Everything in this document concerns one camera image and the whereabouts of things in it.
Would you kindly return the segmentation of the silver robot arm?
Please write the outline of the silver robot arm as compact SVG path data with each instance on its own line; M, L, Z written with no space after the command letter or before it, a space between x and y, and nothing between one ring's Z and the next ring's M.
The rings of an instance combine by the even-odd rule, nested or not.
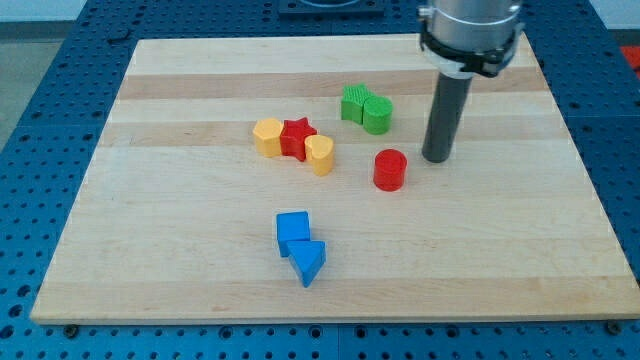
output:
M449 78L494 78L517 51L522 5L521 0L428 0L417 8L420 49Z

